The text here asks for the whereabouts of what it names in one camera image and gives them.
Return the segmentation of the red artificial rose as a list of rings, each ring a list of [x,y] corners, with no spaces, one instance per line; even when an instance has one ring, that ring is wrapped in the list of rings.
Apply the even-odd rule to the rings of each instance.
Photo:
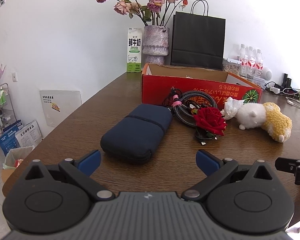
[[[197,110],[193,115],[197,127],[206,130],[214,135],[224,135],[227,127],[221,111],[216,107],[204,107]]]

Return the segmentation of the black paper shopping bag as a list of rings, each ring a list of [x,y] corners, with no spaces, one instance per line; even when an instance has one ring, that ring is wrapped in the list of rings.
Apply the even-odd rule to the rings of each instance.
[[[206,0],[196,0],[191,12],[173,16],[171,65],[223,68],[226,20],[211,17]]]

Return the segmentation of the white power adapter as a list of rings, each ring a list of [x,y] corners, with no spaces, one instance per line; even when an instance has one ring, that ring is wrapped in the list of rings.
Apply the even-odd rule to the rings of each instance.
[[[274,94],[280,94],[281,90],[276,87],[269,87],[269,91],[274,93]]]

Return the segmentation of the water bottle red label right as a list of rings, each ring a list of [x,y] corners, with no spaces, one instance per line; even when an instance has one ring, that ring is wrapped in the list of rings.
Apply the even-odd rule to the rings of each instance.
[[[262,51],[260,49],[257,50],[256,53],[256,64],[255,64],[255,76],[261,77],[263,69],[263,57]]]

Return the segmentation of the water bottle red label left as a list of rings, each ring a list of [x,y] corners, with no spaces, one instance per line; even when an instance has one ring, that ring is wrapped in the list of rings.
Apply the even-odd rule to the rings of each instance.
[[[248,56],[246,54],[246,45],[241,44],[240,50],[239,50],[239,60],[240,60],[240,75],[242,77],[247,77],[247,62],[248,62]]]

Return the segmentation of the clear jar of seeds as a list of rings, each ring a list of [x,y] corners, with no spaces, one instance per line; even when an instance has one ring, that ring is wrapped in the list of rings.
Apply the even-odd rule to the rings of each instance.
[[[235,59],[223,59],[222,71],[240,76],[241,62]]]

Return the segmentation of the navy blue fabric pouch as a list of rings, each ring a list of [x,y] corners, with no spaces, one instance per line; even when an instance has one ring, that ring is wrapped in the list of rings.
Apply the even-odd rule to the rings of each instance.
[[[140,104],[103,135],[105,153],[131,163],[151,159],[166,134],[173,115],[163,106]]]

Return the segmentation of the blue white boxes on floor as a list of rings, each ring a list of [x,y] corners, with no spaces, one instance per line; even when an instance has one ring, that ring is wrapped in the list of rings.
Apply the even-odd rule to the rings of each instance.
[[[0,148],[4,156],[11,149],[20,147],[36,147],[42,141],[43,137],[36,120],[23,125],[21,120],[16,121],[10,127],[5,129],[0,136]]]

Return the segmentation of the white yellow plush toy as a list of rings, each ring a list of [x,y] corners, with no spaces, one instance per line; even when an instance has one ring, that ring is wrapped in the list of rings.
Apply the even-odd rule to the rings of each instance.
[[[239,129],[262,128],[273,140],[283,143],[292,132],[292,120],[281,112],[280,107],[273,102],[246,103],[235,115]]]

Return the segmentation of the red orange cardboard box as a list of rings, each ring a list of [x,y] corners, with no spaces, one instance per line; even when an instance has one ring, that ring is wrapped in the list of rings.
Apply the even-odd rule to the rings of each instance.
[[[260,102],[262,88],[235,74],[204,68],[145,64],[141,75],[141,102],[162,105],[171,89],[195,90],[211,96],[219,108],[227,98]]]

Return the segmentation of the water bottle red label middle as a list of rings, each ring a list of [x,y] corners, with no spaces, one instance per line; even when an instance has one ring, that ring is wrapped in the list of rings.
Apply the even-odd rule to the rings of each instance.
[[[249,47],[248,50],[248,65],[247,65],[247,77],[252,79],[255,74],[256,55],[253,47]]]

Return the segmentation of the white round speaker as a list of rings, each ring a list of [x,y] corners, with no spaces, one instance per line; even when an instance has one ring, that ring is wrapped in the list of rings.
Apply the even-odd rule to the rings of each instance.
[[[264,79],[264,80],[266,80],[266,81],[271,80],[271,78],[272,78],[272,71],[271,71],[271,69],[267,68],[267,67],[264,67],[262,69],[261,78]]]

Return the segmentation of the purple ceramic vase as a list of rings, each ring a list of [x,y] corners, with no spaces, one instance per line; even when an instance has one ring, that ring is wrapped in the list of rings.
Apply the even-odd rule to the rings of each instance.
[[[142,53],[146,63],[165,64],[165,57],[169,55],[168,27],[149,25],[144,27]]]

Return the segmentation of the white green milk carton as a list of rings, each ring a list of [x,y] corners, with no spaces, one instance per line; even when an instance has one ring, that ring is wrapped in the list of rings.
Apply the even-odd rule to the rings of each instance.
[[[127,36],[127,72],[141,72],[142,63],[142,29],[128,28]]]

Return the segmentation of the white tissue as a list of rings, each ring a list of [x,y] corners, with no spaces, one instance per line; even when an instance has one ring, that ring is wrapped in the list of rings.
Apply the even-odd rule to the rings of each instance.
[[[236,100],[232,97],[227,98],[224,103],[224,109],[221,110],[221,114],[225,120],[232,119],[238,112],[238,110],[244,105],[244,100]]]

